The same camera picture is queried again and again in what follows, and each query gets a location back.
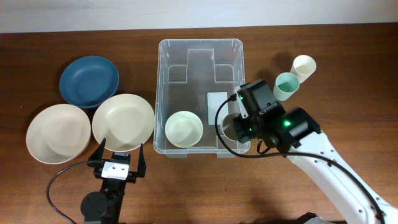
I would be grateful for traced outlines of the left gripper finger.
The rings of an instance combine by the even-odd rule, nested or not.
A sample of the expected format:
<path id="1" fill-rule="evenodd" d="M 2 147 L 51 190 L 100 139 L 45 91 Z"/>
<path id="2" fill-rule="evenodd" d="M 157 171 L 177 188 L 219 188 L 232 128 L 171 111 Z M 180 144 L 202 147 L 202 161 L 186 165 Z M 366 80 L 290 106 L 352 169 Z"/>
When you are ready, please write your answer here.
<path id="1" fill-rule="evenodd" d="M 146 162 L 144 158 L 144 145 L 141 143 L 139 150 L 139 159 L 137 165 L 136 177 L 144 178 L 146 174 Z"/>
<path id="2" fill-rule="evenodd" d="M 102 163 L 103 152 L 106 144 L 106 138 L 103 138 L 98 148 L 88 158 L 87 165 L 89 167 L 97 167 Z"/>

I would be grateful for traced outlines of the mint green cup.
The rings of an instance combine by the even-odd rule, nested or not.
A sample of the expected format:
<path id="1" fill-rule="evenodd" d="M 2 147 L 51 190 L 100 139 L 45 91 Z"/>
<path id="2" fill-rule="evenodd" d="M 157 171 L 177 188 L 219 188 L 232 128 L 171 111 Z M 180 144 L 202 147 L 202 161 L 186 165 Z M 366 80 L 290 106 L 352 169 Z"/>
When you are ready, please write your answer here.
<path id="1" fill-rule="evenodd" d="M 275 80 L 273 95 L 277 100 L 285 101 L 298 90 L 299 86 L 300 82 L 293 73 L 281 73 Z"/>

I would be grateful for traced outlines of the grey cup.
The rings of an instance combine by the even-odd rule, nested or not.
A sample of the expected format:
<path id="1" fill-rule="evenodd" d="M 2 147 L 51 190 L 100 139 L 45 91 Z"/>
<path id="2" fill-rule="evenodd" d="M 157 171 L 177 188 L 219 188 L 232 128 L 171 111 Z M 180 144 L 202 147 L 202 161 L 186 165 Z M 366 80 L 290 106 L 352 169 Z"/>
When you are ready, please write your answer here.
<path id="1" fill-rule="evenodd" d="M 236 131 L 233 126 L 233 119 L 237 118 L 239 113 L 230 113 L 221 121 L 222 134 L 231 141 L 238 141 Z"/>

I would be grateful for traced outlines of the white bowl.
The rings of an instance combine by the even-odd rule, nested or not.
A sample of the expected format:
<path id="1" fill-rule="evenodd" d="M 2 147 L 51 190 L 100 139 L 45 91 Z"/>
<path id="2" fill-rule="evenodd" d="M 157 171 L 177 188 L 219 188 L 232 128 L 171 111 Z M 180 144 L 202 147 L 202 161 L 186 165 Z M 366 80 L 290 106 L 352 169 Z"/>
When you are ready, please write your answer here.
<path id="1" fill-rule="evenodd" d="M 178 111 L 166 121 L 165 135 L 174 146 L 192 147 L 203 136 L 203 123 L 195 113 Z"/>

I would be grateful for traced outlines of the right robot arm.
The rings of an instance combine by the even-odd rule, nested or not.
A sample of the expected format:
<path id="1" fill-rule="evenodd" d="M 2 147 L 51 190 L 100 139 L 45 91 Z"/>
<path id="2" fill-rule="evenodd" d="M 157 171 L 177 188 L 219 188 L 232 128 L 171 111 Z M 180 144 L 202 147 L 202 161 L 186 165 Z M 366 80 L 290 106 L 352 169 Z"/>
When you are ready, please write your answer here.
<path id="1" fill-rule="evenodd" d="M 241 110 L 233 129 L 241 143 L 254 138 L 302 169 L 348 223 L 397 223 L 397 209 L 373 191 L 338 154 L 302 108 L 285 111 L 264 80 L 243 84 L 232 97 Z"/>

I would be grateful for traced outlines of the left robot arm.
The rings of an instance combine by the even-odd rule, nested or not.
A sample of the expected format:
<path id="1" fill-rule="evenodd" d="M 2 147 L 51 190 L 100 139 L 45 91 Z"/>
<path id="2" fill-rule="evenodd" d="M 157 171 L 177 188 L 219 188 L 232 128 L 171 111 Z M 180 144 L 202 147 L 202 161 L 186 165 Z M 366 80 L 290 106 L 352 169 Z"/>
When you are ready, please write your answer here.
<path id="1" fill-rule="evenodd" d="M 139 146 L 137 170 L 130 171 L 131 155 L 114 152 L 110 159 L 104 159 L 105 144 L 103 139 L 88 158 L 88 165 L 94 168 L 93 174 L 102 184 L 99 191 L 89 193 L 81 202 L 85 223 L 118 223 L 126 185 L 136 183 L 146 174 L 143 145 Z"/>

